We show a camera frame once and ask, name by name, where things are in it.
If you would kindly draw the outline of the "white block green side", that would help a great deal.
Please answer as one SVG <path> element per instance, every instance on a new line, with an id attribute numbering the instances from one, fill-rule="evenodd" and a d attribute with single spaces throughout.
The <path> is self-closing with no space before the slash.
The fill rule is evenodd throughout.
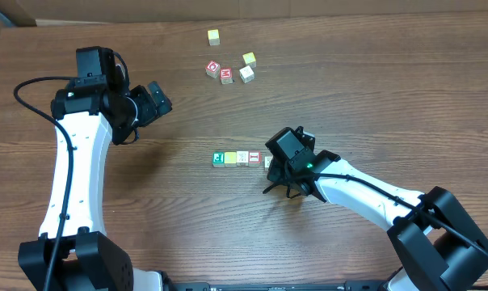
<path id="1" fill-rule="evenodd" d="M 237 151 L 236 152 L 236 164 L 238 167 L 248 167 L 249 166 L 249 152 L 248 151 Z"/>

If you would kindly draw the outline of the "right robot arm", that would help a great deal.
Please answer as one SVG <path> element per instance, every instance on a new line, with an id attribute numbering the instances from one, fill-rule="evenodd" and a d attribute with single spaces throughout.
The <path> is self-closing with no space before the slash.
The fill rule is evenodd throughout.
<path id="1" fill-rule="evenodd" d="M 406 190 L 355 169 L 328 150 L 314 152 L 315 137 L 286 127 L 265 146 L 272 154 L 267 178 L 297 196 L 348 208 L 383 229 L 402 266 L 384 290 L 479 290 L 488 270 L 488 238 L 448 190 Z"/>

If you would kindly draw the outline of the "white block with blue side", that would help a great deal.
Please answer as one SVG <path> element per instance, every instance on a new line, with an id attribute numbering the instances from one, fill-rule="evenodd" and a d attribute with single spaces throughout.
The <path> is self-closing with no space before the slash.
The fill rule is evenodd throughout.
<path id="1" fill-rule="evenodd" d="M 272 156 L 266 156 L 264 158 L 264 169 L 267 171 L 271 165 L 271 162 L 273 160 L 273 157 Z"/>

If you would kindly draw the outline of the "red block letter I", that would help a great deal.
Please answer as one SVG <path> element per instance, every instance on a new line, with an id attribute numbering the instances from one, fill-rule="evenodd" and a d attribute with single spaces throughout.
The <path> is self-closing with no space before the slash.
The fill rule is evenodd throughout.
<path id="1" fill-rule="evenodd" d="M 251 150 L 248 152 L 248 165 L 250 167 L 259 167 L 262 163 L 262 155 L 260 151 Z"/>

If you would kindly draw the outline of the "green letter block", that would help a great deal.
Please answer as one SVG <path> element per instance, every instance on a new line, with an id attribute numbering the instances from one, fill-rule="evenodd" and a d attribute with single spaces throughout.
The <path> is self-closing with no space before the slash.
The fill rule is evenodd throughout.
<path id="1" fill-rule="evenodd" d="M 214 152 L 212 154 L 212 166 L 213 167 L 225 167 L 225 153 Z"/>

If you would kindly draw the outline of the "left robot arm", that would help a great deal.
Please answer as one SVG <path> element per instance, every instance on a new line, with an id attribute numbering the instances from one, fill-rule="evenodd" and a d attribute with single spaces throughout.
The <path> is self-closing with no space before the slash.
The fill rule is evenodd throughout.
<path id="1" fill-rule="evenodd" d="M 103 221 L 109 146 L 127 145 L 172 103 L 156 82 L 131 87 L 110 48 L 79 48 L 76 60 L 77 76 L 66 78 L 45 117 L 57 135 L 53 187 L 37 240 L 19 246 L 19 266 L 37 290 L 172 290 L 164 272 L 133 267 Z"/>

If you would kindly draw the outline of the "yellow block letter B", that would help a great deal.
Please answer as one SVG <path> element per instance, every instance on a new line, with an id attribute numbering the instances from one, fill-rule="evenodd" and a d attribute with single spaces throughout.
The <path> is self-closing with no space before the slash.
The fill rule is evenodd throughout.
<path id="1" fill-rule="evenodd" d="M 224 164 L 225 167 L 235 167 L 237 166 L 237 153 L 234 151 L 224 153 Z"/>

